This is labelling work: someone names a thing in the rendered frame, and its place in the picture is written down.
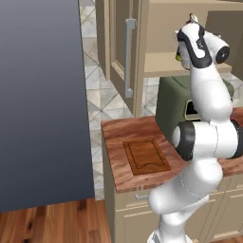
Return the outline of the beige wall cabinet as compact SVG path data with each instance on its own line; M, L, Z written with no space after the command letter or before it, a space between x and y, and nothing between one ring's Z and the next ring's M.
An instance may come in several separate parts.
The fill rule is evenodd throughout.
M237 0L150 0L147 22L144 76L146 78L188 75L176 60L179 30L193 13L206 27L209 11L243 10L243 2ZM226 62L216 66L219 72L230 72Z

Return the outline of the green toaster oven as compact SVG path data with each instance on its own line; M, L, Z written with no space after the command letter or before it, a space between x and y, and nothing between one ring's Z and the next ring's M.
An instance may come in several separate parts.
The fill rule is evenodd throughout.
M156 122L172 141L179 132L179 142L196 142L196 135L215 130L210 122L226 122L233 112L231 96L220 78L189 76L161 77Z

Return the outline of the beige drawer front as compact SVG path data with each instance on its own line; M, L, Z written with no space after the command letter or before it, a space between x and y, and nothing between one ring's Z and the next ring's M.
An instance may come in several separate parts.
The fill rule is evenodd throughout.
M115 209L121 210L130 207L135 207L137 205L147 204L148 200L136 200L135 194L139 196L149 195L150 189L148 190L139 190L134 192L127 192L122 194L115 194Z

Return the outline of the beige base cabinet door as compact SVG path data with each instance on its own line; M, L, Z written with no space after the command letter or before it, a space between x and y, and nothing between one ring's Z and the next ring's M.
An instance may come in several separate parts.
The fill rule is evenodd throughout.
M210 243L243 234L243 175L223 178L209 201L188 220L194 243Z
M124 215L124 243L147 243L159 225L159 216L148 207L138 208Z

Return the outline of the brown wooden cutting board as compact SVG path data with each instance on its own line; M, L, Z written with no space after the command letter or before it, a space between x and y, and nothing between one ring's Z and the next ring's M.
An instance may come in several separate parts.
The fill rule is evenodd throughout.
M155 139L124 141L122 145L134 176L171 170Z

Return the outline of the dark grey fridge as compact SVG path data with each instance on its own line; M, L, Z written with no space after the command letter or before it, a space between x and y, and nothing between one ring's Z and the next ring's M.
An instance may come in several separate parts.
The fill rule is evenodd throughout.
M94 181L78 0L0 0L0 213Z

